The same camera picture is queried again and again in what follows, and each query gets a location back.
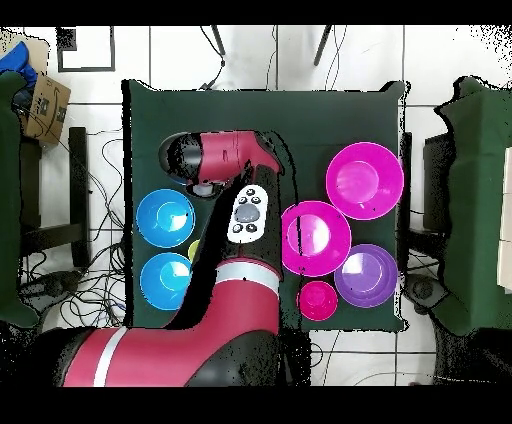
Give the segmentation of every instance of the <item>yellow ball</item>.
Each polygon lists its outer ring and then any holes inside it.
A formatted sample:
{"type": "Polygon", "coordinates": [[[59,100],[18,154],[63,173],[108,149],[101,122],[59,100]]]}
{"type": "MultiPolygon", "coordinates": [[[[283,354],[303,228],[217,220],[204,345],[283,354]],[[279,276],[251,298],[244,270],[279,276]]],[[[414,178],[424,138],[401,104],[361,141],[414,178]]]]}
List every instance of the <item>yellow ball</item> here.
{"type": "Polygon", "coordinates": [[[190,246],[188,248],[188,259],[190,262],[194,260],[194,255],[196,254],[197,246],[199,245],[199,240],[193,241],[190,243],[190,246]]]}

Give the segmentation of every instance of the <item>black stand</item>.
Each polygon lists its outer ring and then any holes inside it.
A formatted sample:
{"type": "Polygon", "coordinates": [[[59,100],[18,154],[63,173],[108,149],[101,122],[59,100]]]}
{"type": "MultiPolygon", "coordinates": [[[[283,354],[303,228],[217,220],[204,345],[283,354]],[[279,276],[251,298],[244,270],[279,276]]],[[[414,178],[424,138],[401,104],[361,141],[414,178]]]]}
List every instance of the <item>black stand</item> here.
{"type": "Polygon", "coordinates": [[[222,39],[220,38],[219,29],[217,25],[211,25],[213,36],[215,37],[215,41],[217,42],[217,47],[219,48],[219,53],[221,56],[226,55],[226,50],[224,50],[224,44],[222,44],[222,39]]]}
{"type": "MultiPolygon", "coordinates": [[[[89,252],[89,193],[87,178],[87,138],[83,127],[69,129],[69,207],[70,223],[53,227],[37,228],[38,225],[24,225],[21,235],[21,257],[32,253],[50,249],[71,243],[73,265],[78,268],[86,268],[90,263],[89,252]]],[[[39,170],[39,157],[36,163],[22,166],[23,169],[39,170]]],[[[22,156],[22,162],[29,160],[22,156]]],[[[25,205],[30,205],[32,216],[29,222],[34,223],[39,219],[38,198],[27,195],[28,187],[39,187],[39,174],[34,182],[34,173],[30,177],[22,175],[22,198],[25,205]]]]}
{"type": "Polygon", "coordinates": [[[332,25],[326,25],[324,28],[324,33],[322,34],[322,38],[320,39],[320,45],[318,46],[318,50],[316,51],[315,61],[313,62],[315,66],[318,66],[318,64],[320,63],[322,53],[324,52],[325,43],[327,43],[327,39],[329,38],[331,28],[332,25]]]}

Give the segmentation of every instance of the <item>white stripe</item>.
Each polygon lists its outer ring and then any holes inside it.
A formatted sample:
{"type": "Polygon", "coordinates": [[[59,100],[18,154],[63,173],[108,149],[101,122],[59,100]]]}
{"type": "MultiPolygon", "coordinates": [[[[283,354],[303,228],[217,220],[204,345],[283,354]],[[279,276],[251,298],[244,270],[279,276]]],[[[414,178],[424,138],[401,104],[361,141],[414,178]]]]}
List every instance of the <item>white stripe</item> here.
{"type": "Polygon", "coordinates": [[[126,327],[121,327],[114,334],[112,334],[112,337],[110,337],[109,341],[107,342],[105,349],[103,349],[103,352],[100,356],[100,360],[98,361],[96,374],[94,374],[94,387],[105,387],[108,368],[110,367],[110,361],[114,356],[114,351],[116,350],[117,345],[121,341],[121,338],[125,335],[126,331],[128,331],[126,327]]]}
{"type": "Polygon", "coordinates": [[[263,265],[251,262],[230,262],[217,268],[215,284],[228,280],[254,281],[271,289],[279,296],[279,277],[263,265]]]}

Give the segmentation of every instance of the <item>blue object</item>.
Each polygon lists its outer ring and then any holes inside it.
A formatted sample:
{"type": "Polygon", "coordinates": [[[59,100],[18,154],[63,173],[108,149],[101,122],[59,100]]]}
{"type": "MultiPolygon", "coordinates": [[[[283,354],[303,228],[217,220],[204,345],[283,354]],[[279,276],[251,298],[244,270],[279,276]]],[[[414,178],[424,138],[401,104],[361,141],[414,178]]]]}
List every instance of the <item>blue object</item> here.
{"type": "Polygon", "coordinates": [[[153,191],[142,199],[136,219],[144,239],[163,248],[183,243],[196,224],[192,203],[183,194],[169,189],[153,191]]]}
{"type": "Polygon", "coordinates": [[[28,48],[23,41],[0,59],[0,72],[2,71],[14,71],[23,75],[27,81],[27,88],[36,85],[37,73],[28,64],[28,48]]]}
{"type": "Polygon", "coordinates": [[[190,284],[190,261],[177,253],[152,257],[140,273],[140,288],[146,300],[163,311],[181,307],[190,284]]]}

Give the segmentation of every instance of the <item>black cable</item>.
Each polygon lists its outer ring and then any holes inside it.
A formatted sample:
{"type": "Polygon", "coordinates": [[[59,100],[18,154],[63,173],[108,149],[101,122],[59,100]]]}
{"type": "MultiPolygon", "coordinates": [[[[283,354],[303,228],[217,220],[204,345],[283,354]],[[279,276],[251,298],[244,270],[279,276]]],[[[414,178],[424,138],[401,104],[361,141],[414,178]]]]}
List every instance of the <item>black cable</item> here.
{"type": "Polygon", "coordinates": [[[64,322],[69,325],[71,328],[76,328],[73,324],[71,324],[67,319],[66,317],[64,316],[63,312],[62,312],[62,308],[64,307],[64,304],[65,302],[62,302],[60,304],[60,308],[59,308],[59,311],[60,311],[60,316],[62,317],[62,319],[64,320],[64,322]]]}
{"type": "Polygon", "coordinates": [[[96,262],[98,260],[98,258],[103,255],[107,250],[110,250],[112,248],[112,246],[106,246],[104,247],[103,249],[99,250],[96,255],[94,255],[94,257],[91,259],[91,262],[89,263],[89,265],[87,266],[86,269],[89,269],[93,264],[94,262],[96,262]]]}
{"type": "MultiPolygon", "coordinates": [[[[29,268],[29,258],[28,258],[28,256],[26,257],[26,264],[27,264],[27,271],[26,271],[26,272],[27,272],[27,284],[25,285],[25,287],[31,284],[31,280],[30,280],[30,268],[29,268]]],[[[41,321],[41,313],[40,313],[36,308],[34,308],[34,307],[32,307],[32,306],[31,306],[31,308],[32,308],[32,310],[36,313],[36,315],[37,315],[37,317],[38,317],[38,321],[41,321]]]]}
{"type": "Polygon", "coordinates": [[[217,75],[215,76],[214,79],[212,79],[208,84],[204,83],[201,87],[199,87],[199,90],[211,90],[213,85],[217,82],[217,79],[219,78],[220,76],[220,73],[222,72],[222,69],[224,68],[224,66],[226,65],[226,62],[224,61],[224,59],[220,62],[220,69],[219,69],[219,72],[217,73],[217,75]]]}
{"type": "Polygon", "coordinates": [[[439,265],[439,261],[432,262],[431,264],[427,264],[427,265],[414,266],[414,267],[412,267],[412,268],[407,268],[407,271],[415,271],[415,270],[417,270],[417,269],[430,268],[431,266],[434,266],[434,265],[439,265]]]}
{"type": "MultiPolygon", "coordinates": [[[[325,85],[324,85],[325,91],[327,91],[327,81],[329,80],[329,75],[331,74],[331,69],[334,65],[334,61],[336,60],[336,58],[338,58],[338,71],[339,71],[339,53],[340,53],[341,46],[343,45],[343,41],[345,40],[345,35],[347,34],[348,25],[345,25],[345,31],[343,32],[343,38],[342,38],[339,46],[338,46],[337,40],[336,40],[336,25],[334,25],[333,28],[334,28],[333,32],[334,32],[334,43],[336,45],[336,53],[335,53],[334,57],[332,58],[331,66],[329,67],[329,72],[327,72],[327,77],[325,78],[325,85]]],[[[332,83],[331,90],[334,88],[334,84],[336,83],[336,78],[338,78],[338,71],[336,71],[336,77],[332,83]]]]}
{"type": "Polygon", "coordinates": [[[208,40],[208,42],[210,43],[210,46],[212,46],[212,49],[215,53],[217,53],[217,55],[222,59],[222,55],[220,54],[220,52],[215,48],[215,46],[213,45],[212,43],[212,40],[210,40],[210,37],[208,37],[208,35],[206,34],[206,32],[204,32],[204,29],[202,26],[199,26],[199,28],[201,28],[201,32],[203,33],[203,35],[205,36],[205,38],[208,40]]]}
{"type": "Polygon", "coordinates": [[[117,261],[120,264],[120,268],[124,269],[124,258],[121,258],[121,254],[123,253],[121,244],[119,244],[116,247],[115,253],[116,253],[116,256],[117,256],[117,261]]]}
{"type": "Polygon", "coordinates": [[[119,131],[123,131],[123,129],[119,128],[117,130],[102,130],[102,131],[98,131],[97,133],[87,133],[87,135],[99,135],[99,134],[113,133],[113,132],[119,132],[119,131]]]}
{"type": "MultiPolygon", "coordinates": [[[[276,31],[276,26],[277,25],[274,25],[273,28],[272,28],[272,38],[274,39],[274,44],[277,43],[276,41],[276,36],[274,35],[275,31],[276,31]]],[[[275,54],[277,52],[277,45],[276,45],[276,49],[274,50],[274,53],[272,53],[272,55],[270,56],[270,60],[268,61],[268,68],[267,68],[267,85],[265,86],[265,90],[268,90],[268,74],[270,73],[270,65],[272,65],[272,59],[274,58],[275,54]]]]}
{"type": "MultiPolygon", "coordinates": [[[[336,84],[336,80],[338,79],[338,73],[340,72],[340,48],[345,41],[345,35],[347,34],[348,25],[345,25],[345,31],[343,32],[343,38],[341,39],[340,46],[338,47],[338,51],[336,52],[336,56],[338,57],[338,64],[336,66],[336,75],[334,76],[334,80],[332,82],[331,90],[334,89],[334,84],[336,84]]],[[[336,27],[334,27],[334,36],[336,37],[336,27]]]]}
{"type": "Polygon", "coordinates": [[[102,319],[105,320],[104,327],[118,327],[121,325],[121,321],[118,318],[116,312],[114,311],[114,308],[117,307],[121,310],[126,310],[126,306],[124,305],[124,300],[119,298],[118,296],[114,295],[112,293],[112,289],[118,282],[124,282],[124,270],[119,269],[114,265],[117,263],[119,265],[119,262],[123,262],[121,259],[119,250],[120,250],[120,243],[113,243],[112,237],[113,237],[113,231],[110,232],[111,237],[111,245],[105,247],[102,249],[98,254],[95,256],[95,260],[104,254],[106,251],[109,251],[109,269],[102,273],[99,276],[93,277],[93,278],[87,278],[85,280],[81,281],[81,284],[96,280],[92,286],[85,290],[77,290],[75,293],[73,293],[70,298],[68,298],[63,303],[69,304],[70,312],[79,317],[80,322],[82,325],[92,325],[92,326],[99,326],[100,321],[102,319]],[[104,280],[103,287],[97,287],[97,285],[104,280]],[[97,297],[98,299],[84,299],[83,297],[87,294],[93,295],[97,297]],[[80,307],[77,304],[76,301],[80,301],[84,304],[89,305],[99,305],[99,309],[95,309],[94,311],[88,312],[87,314],[83,314],[80,311],[80,307]],[[90,316],[93,313],[96,314],[95,318],[93,319],[91,324],[86,324],[83,317],[90,316]]]}
{"type": "Polygon", "coordinates": [[[46,255],[46,253],[44,251],[40,251],[40,252],[37,252],[37,253],[40,253],[41,255],[43,255],[43,260],[38,262],[37,264],[35,264],[33,266],[33,268],[30,270],[30,279],[31,280],[35,280],[34,271],[36,270],[36,268],[38,266],[41,266],[42,264],[44,264],[46,262],[46,259],[48,259],[48,256],[46,255]]]}
{"type": "Polygon", "coordinates": [[[124,269],[124,262],[119,258],[119,250],[119,247],[114,250],[111,260],[111,268],[116,274],[121,274],[123,272],[122,270],[124,269]]]}
{"type": "MultiPolygon", "coordinates": [[[[21,270],[21,273],[22,274],[30,274],[30,271],[25,271],[24,269],[21,270]]],[[[37,276],[41,276],[43,274],[41,274],[40,272],[33,272],[34,275],[37,275],[37,276]]]]}
{"type": "Polygon", "coordinates": [[[205,90],[206,91],[206,90],[211,90],[213,85],[215,84],[215,82],[217,82],[217,79],[219,78],[220,73],[222,72],[222,69],[226,65],[226,62],[225,62],[224,58],[222,57],[222,55],[220,54],[220,52],[213,45],[212,40],[210,40],[210,37],[208,37],[206,32],[204,32],[203,27],[199,26],[199,28],[201,28],[201,32],[203,33],[205,38],[208,40],[208,43],[210,43],[210,46],[212,47],[213,51],[215,53],[217,53],[217,55],[220,57],[220,69],[219,69],[219,72],[217,73],[217,76],[214,79],[212,79],[208,84],[204,83],[201,87],[198,88],[198,90],[205,90]]]}
{"type": "Polygon", "coordinates": [[[325,380],[327,379],[327,371],[329,370],[329,362],[331,361],[332,351],[334,350],[334,347],[336,346],[336,342],[338,341],[338,337],[341,334],[341,330],[338,330],[338,334],[336,334],[336,338],[334,339],[334,343],[332,344],[332,349],[329,352],[329,357],[327,358],[327,365],[325,366],[325,375],[324,375],[324,383],[322,386],[325,386],[325,380]]]}
{"type": "Polygon", "coordinates": [[[318,360],[318,362],[314,365],[311,365],[311,368],[315,368],[320,362],[322,362],[322,359],[324,359],[324,351],[318,344],[316,344],[316,343],[311,343],[311,344],[318,347],[318,350],[320,352],[320,359],[318,360]]]}
{"type": "MultiPolygon", "coordinates": [[[[110,205],[112,203],[112,200],[114,199],[115,195],[119,192],[119,190],[121,189],[121,187],[123,186],[123,175],[121,174],[121,172],[119,171],[119,169],[117,169],[108,159],[107,157],[105,156],[105,147],[107,147],[110,143],[114,142],[114,141],[122,141],[123,139],[122,138],[114,138],[113,140],[109,140],[107,141],[102,149],[101,149],[101,156],[103,156],[103,159],[105,160],[105,162],[107,162],[110,167],[112,167],[116,172],[117,172],[117,175],[119,175],[119,178],[120,178],[120,182],[119,182],[119,185],[117,186],[116,190],[114,191],[114,194],[112,194],[112,196],[110,197],[110,200],[108,201],[107,205],[106,205],[106,208],[107,208],[107,211],[110,211],[110,205]]],[[[124,227],[124,224],[119,220],[117,223],[115,221],[112,220],[112,218],[110,219],[111,222],[114,222],[114,224],[116,224],[117,226],[120,226],[121,228],[124,227]]]]}
{"type": "Polygon", "coordinates": [[[428,272],[430,272],[430,273],[434,276],[434,278],[436,278],[436,279],[437,279],[437,275],[436,275],[436,274],[435,274],[435,273],[430,269],[430,267],[431,267],[432,265],[434,265],[435,263],[434,263],[434,264],[427,265],[427,264],[425,264],[425,262],[423,262],[423,261],[422,261],[422,260],[421,260],[417,255],[415,255],[414,253],[410,253],[410,254],[411,254],[412,256],[414,256],[414,257],[416,258],[416,260],[417,260],[421,265],[423,265],[423,268],[427,269],[427,270],[428,270],[428,272]]]}

